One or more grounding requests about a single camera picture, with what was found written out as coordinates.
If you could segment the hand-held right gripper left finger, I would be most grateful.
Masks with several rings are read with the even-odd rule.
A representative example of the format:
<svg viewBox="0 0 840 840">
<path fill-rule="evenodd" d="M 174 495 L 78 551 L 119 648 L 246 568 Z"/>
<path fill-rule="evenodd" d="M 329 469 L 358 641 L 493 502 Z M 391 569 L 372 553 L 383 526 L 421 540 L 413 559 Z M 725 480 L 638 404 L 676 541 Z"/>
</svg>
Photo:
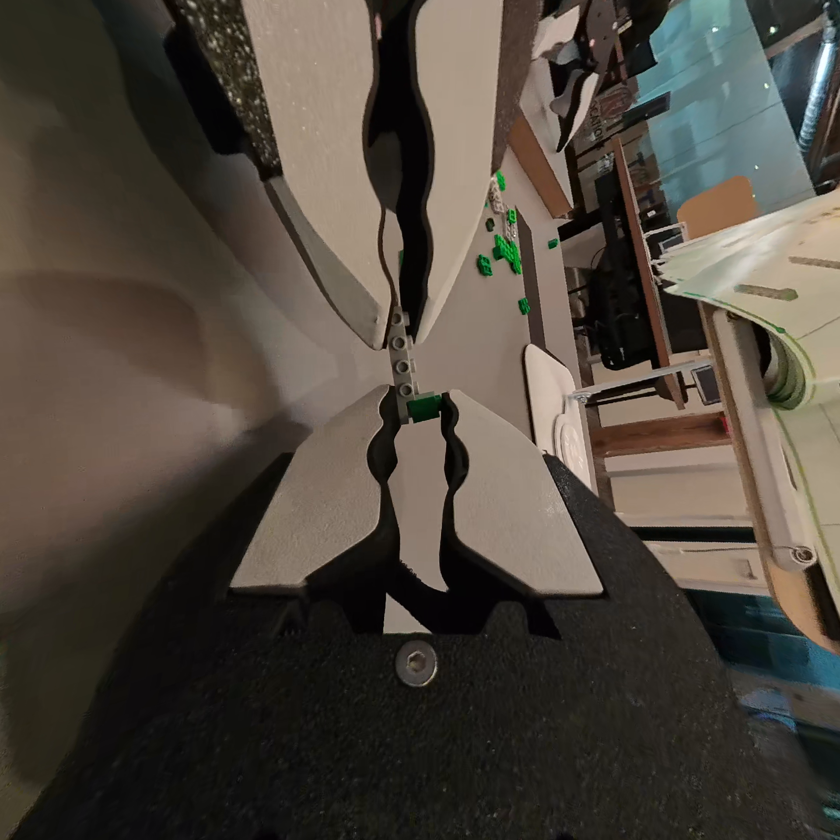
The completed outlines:
<svg viewBox="0 0 840 840">
<path fill-rule="evenodd" d="M 395 389 L 379 385 L 317 428 L 292 457 L 230 588 L 314 594 L 399 561 L 389 480 L 400 427 Z"/>
</svg>

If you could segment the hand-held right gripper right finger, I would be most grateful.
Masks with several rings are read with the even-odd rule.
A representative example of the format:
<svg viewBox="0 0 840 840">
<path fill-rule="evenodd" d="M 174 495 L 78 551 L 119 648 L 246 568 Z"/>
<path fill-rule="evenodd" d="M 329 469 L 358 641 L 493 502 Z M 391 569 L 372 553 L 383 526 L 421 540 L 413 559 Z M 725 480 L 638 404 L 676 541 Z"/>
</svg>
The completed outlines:
<svg viewBox="0 0 840 840">
<path fill-rule="evenodd" d="M 440 570 L 454 592 L 590 597 L 602 581 L 541 450 L 461 391 L 443 395 Z"/>
</svg>

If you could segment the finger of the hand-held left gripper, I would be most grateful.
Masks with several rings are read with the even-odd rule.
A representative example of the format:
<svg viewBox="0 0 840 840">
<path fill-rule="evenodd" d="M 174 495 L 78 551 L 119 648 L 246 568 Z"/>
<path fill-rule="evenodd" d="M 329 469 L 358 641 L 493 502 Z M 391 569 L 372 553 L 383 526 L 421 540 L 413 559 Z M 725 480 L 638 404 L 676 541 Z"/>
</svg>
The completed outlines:
<svg viewBox="0 0 840 840">
<path fill-rule="evenodd" d="M 328 304 L 382 350 L 393 291 L 380 254 L 384 207 L 365 160 L 377 83 L 369 5 L 242 6 L 280 158 L 269 197 Z"/>
<path fill-rule="evenodd" d="M 417 343 L 428 338 L 446 303 L 487 199 L 502 12 L 502 1 L 431 1 L 416 16 L 416 84 L 433 147 L 425 198 L 432 256 Z"/>
</svg>

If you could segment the light grey long plate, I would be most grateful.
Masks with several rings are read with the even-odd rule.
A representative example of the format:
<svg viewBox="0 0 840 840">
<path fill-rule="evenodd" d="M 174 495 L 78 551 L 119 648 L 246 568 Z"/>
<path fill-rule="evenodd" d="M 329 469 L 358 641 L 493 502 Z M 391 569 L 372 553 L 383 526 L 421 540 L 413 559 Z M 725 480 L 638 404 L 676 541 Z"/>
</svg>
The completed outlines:
<svg viewBox="0 0 840 840">
<path fill-rule="evenodd" d="M 411 422 L 408 404 L 420 396 L 413 355 L 413 339 L 408 333 L 409 320 L 403 308 L 394 305 L 388 331 L 386 348 L 390 357 L 397 413 L 400 423 Z"/>
</svg>

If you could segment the wood edged white table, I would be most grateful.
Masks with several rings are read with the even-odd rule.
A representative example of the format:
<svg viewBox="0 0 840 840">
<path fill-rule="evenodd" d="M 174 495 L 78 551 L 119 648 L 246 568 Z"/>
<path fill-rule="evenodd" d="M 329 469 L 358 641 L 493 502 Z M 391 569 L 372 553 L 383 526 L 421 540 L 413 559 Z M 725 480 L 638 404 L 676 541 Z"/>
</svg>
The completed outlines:
<svg viewBox="0 0 840 840">
<path fill-rule="evenodd" d="M 571 176 L 565 151 L 558 151 L 560 116 L 551 109 L 555 99 L 550 60 L 534 59 L 521 92 L 508 145 L 551 218 L 573 211 Z"/>
</svg>

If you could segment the pile of loose toy bricks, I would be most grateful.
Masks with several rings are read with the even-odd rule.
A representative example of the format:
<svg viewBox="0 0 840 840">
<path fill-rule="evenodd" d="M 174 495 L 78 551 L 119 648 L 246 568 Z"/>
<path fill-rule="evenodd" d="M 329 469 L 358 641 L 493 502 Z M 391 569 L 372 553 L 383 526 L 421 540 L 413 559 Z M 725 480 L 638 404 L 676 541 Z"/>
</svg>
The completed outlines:
<svg viewBox="0 0 840 840">
<path fill-rule="evenodd" d="M 492 276 L 492 260 L 504 261 L 515 275 L 523 277 L 519 227 L 524 223 L 520 222 L 518 210 L 507 203 L 504 197 L 506 190 L 507 181 L 504 174 L 496 171 L 490 178 L 485 203 L 485 209 L 491 211 L 491 216 L 485 219 L 486 231 L 493 234 L 494 240 L 491 257 L 479 254 L 476 258 L 476 267 L 483 277 Z"/>
</svg>

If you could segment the black computer equipment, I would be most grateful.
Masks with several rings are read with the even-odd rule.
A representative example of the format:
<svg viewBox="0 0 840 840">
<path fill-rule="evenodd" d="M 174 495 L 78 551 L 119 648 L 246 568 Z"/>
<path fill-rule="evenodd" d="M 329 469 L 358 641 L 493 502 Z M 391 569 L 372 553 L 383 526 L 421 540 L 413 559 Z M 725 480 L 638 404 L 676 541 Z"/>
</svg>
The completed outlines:
<svg viewBox="0 0 840 840">
<path fill-rule="evenodd" d="M 593 339 L 604 366 L 620 371 L 656 365 L 658 353 L 621 184 L 615 173 L 595 180 L 597 207 L 558 228 L 561 247 L 602 226 L 605 246 L 590 264 L 584 316 L 574 321 Z"/>
</svg>

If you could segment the brown edged table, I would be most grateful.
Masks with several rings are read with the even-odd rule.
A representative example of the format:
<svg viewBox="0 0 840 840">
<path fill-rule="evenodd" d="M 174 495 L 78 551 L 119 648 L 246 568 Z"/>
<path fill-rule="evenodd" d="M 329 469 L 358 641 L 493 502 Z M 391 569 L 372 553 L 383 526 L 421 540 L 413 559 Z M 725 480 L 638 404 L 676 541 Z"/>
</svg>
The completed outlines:
<svg viewBox="0 0 840 840">
<path fill-rule="evenodd" d="M 661 370 L 670 366 L 670 356 L 672 352 L 665 324 L 665 315 L 658 293 L 658 285 L 652 271 L 650 254 L 641 224 L 635 188 L 628 170 L 627 160 L 620 136 L 615 135 L 612 137 L 611 148 L 614 158 L 613 169 L 617 174 L 621 187 L 623 203 L 627 216 L 627 229 L 633 244 L 637 270 L 644 291 L 647 315 L 654 337 L 656 362 L 658 368 Z"/>
</svg>

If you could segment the tan rounded chair back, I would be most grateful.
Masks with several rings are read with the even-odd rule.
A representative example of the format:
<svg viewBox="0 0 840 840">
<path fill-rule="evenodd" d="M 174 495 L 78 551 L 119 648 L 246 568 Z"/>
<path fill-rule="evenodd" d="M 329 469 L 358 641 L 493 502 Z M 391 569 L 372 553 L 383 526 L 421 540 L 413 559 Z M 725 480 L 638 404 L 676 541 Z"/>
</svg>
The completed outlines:
<svg viewBox="0 0 840 840">
<path fill-rule="evenodd" d="M 743 224 L 760 215 L 748 177 L 736 175 L 685 201 L 677 221 L 688 241 Z"/>
</svg>

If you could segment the instruction booklet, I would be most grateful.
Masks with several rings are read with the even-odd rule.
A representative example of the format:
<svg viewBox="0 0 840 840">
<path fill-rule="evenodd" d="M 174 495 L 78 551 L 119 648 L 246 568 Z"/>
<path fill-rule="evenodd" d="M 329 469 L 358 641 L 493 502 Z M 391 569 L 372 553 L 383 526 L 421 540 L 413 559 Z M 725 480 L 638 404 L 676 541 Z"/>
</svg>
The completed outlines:
<svg viewBox="0 0 840 840">
<path fill-rule="evenodd" d="M 666 292 L 699 305 L 770 593 L 837 655 L 838 190 L 659 264 Z"/>
</svg>

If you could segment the silver flexible duct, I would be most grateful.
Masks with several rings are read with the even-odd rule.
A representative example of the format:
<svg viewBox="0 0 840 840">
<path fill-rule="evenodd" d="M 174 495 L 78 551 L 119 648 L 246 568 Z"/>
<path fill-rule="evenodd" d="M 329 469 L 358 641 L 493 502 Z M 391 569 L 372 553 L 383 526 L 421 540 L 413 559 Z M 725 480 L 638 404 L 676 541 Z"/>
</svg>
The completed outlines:
<svg viewBox="0 0 840 840">
<path fill-rule="evenodd" d="M 838 114 L 839 89 L 838 2 L 823 6 L 822 42 L 812 73 L 797 146 L 812 183 L 824 168 L 825 147 Z"/>
</svg>

